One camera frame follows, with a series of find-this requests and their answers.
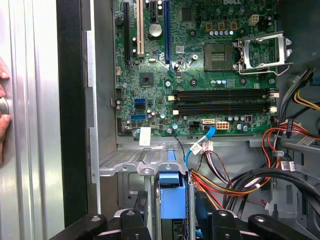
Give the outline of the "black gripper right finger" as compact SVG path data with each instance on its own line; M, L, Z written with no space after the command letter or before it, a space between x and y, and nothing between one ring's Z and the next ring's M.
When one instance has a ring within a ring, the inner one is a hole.
M318 240L320 197L308 191L301 194L312 208L308 211L307 227L262 213L243 221L230 210L215 209L204 192L195 194L195 215L205 240Z

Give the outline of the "person's bare hand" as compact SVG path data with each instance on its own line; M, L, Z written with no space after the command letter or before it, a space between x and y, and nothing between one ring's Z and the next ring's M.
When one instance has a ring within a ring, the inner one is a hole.
M10 73L7 68L6 63L4 62L3 58L0 58L0 79L1 80L9 80ZM4 141L6 137L7 129L11 122L11 116L9 114L0 114L0 164L3 164L3 147Z

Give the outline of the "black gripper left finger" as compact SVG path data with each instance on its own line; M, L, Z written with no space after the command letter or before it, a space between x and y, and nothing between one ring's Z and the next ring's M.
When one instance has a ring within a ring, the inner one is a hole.
M140 190L133 208L118 210L111 220L102 214L88 214L57 233L52 240L150 240L145 223L148 193Z

